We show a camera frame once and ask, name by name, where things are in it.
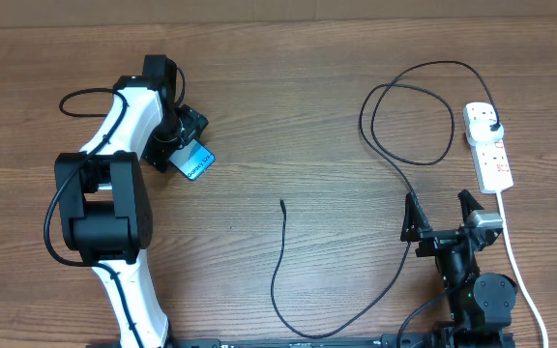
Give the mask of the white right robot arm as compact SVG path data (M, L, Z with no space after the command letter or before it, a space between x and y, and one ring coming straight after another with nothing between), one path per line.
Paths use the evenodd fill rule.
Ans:
M513 347L504 329L512 323L517 284L506 275L483 274L476 253L494 244L503 232L503 219L487 211L466 189L457 198L462 223L435 231L415 193L405 197L400 239L416 243L418 257L432 257L444 292L421 305L405 319L396 334L398 347ZM437 322L428 333L406 334L408 324L424 310L446 299L451 319Z

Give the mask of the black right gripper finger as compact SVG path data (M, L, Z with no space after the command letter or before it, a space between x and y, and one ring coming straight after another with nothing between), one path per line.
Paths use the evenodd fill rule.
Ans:
M474 198L467 190L463 189L457 198L460 202L461 214L464 225L478 225L478 217L484 210L484 207Z
M405 196L405 211L400 233L402 242L418 242L425 234L432 232L426 215L413 192Z

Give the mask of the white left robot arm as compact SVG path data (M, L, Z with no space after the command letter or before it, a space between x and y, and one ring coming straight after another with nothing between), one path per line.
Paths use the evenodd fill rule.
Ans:
M184 104L184 73L165 55L145 56L141 74L106 92L113 103L97 133L54 163L44 243L57 262L98 276L119 325L116 346L173 347L149 271L153 213L140 163L196 180L216 159L199 141L209 121Z

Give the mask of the blue Galaxy smartphone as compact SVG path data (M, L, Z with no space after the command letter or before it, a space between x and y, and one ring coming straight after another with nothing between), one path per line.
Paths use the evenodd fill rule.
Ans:
M193 140L175 151L169 161L190 181L198 179L215 161L215 156L199 141Z

